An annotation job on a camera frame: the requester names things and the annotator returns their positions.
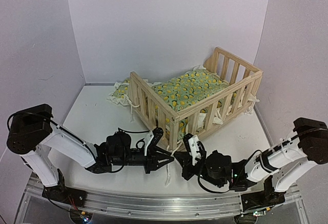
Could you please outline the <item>small lemon print pillow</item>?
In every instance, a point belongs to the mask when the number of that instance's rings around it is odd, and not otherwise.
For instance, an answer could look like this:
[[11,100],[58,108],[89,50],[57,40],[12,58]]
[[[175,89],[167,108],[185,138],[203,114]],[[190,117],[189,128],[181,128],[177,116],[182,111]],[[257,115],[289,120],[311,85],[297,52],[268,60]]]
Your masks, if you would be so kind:
[[131,102],[128,97],[129,85],[130,85],[129,77],[126,78],[121,83],[116,82],[114,84],[115,90],[109,94],[107,100],[116,105],[129,106]]

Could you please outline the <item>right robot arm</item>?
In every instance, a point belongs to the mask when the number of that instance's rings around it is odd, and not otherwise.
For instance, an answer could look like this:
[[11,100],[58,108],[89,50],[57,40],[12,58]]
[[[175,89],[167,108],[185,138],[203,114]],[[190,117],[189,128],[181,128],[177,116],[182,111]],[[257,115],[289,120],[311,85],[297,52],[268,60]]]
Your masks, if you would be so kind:
[[182,167],[182,177],[197,176],[218,188],[228,186],[241,193],[242,212],[263,211],[284,203],[285,193],[302,175],[316,165],[327,163],[327,125],[300,117],[292,132],[280,144],[265,151],[256,150],[247,159],[232,162],[217,150],[208,154],[198,136],[183,138],[186,151],[175,152]]

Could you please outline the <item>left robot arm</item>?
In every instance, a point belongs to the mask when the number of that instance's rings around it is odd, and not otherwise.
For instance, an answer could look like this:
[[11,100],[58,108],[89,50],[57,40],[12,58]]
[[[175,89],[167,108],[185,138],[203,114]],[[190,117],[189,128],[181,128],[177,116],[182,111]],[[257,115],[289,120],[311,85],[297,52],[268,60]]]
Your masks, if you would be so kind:
[[171,163],[171,154],[158,147],[162,128],[145,131],[145,137],[131,146],[130,132],[118,129],[101,144],[91,144],[53,120],[52,107],[41,104],[17,111],[7,119],[7,148],[19,155],[39,177],[42,196],[63,203],[77,201],[81,206],[84,190],[67,187],[62,171],[50,156],[52,150],[74,160],[93,174],[114,174],[125,166],[142,166],[149,174]]

